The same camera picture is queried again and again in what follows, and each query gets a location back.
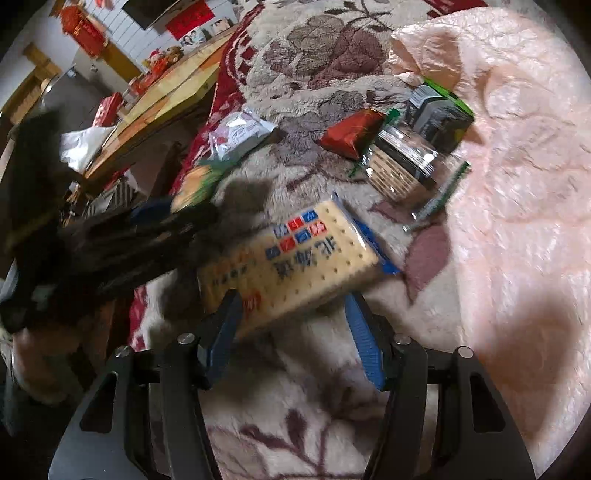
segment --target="food packages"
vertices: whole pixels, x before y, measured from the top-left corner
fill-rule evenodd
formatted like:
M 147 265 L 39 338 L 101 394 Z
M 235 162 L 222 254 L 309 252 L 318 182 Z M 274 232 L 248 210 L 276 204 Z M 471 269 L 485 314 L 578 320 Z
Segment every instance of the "food packages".
M 375 278 L 380 269 L 397 273 L 364 231 L 371 234 L 333 195 L 201 268 L 204 308 L 215 312 L 225 293 L 237 289 L 244 302 L 243 338 Z
M 228 115 L 209 134 L 212 154 L 208 159 L 200 160 L 185 176 L 180 191 L 173 199 L 171 210 L 178 212 L 187 206 L 209 200 L 220 180 L 274 129 L 274 124 L 261 120 L 247 107 Z
M 468 163 L 437 152 L 407 125 L 386 124 L 368 147 L 362 164 L 369 182 L 386 198 L 417 210 L 426 220 L 453 193 Z
M 413 91 L 404 115 L 404 122 L 443 154 L 455 150 L 473 121 L 464 102 L 430 79 Z
M 379 132 L 385 115 L 365 108 L 334 124 L 318 145 L 350 160 L 359 160 L 363 151 Z

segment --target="wooden table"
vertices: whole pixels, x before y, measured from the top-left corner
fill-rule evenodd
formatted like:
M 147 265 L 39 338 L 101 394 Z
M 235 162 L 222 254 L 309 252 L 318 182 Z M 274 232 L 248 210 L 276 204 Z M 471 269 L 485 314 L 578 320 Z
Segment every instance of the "wooden table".
M 199 104 L 217 81 L 224 46 L 235 30 L 229 28 L 183 57 L 148 89 L 86 169 L 86 193 L 100 193 L 114 173 L 131 166 L 126 153 Z

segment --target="pink satin bedsheet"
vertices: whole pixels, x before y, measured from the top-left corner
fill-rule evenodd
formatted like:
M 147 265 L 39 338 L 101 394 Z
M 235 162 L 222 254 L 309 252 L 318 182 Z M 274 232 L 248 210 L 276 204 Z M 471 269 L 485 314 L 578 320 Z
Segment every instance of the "pink satin bedsheet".
M 458 150 L 472 172 L 447 209 L 463 343 L 539 476 L 591 401 L 591 80 L 563 40 L 496 8 L 395 31 L 388 63 L 476 115 Z

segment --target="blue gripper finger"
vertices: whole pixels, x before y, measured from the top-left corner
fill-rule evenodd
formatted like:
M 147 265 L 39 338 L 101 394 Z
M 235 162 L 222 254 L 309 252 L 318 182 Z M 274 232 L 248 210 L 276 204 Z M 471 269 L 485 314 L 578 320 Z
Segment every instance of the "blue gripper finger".
M 207 379 L 212 385 L 222 376 L 228 365 L 232 342 L 242 319 L 242 297 L 237 290 L 226 293 L 214 315 L 217 316 L 217 333 L 208 342 L 209 345 L 199 345 L 204 352 L 202 350 L 198 353 Z
M 382 390 L 386 384 L 382 351 L 369 329 L 368 322 L 372 321 L 373 314 L 361 293 L 353 292 L 345 297 L 345 315 L 365 376 L 378 390 Z

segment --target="metal screw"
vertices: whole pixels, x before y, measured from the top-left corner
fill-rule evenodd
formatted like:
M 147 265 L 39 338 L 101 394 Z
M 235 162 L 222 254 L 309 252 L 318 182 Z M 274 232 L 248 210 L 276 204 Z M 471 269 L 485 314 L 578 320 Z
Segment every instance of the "metal screw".
M 402 333 L 397 333 L 394 335 L 394 341 L 399 345 L 409 345 L 411 339 L 407 335 L 403 335 Z
M 474 355 L 474 351 L 472 351 L 472 349 L 468 346 L 461 346 L 459 349 L 457 349 L 457 353 L 462 358 L 472 358 Z
M 129 345 L 121 345 L 115 349 L 115 356 L 117 358 L 123 358 L 133 352 L 133 349 Z
M 194 334 L 192 334 L 190 332 L 181 333 L 178 336 L 177 340 L 181 345 L 188 345 L 188 344 L 193 343 L 195 341 L 195 336 L 194 336 Z

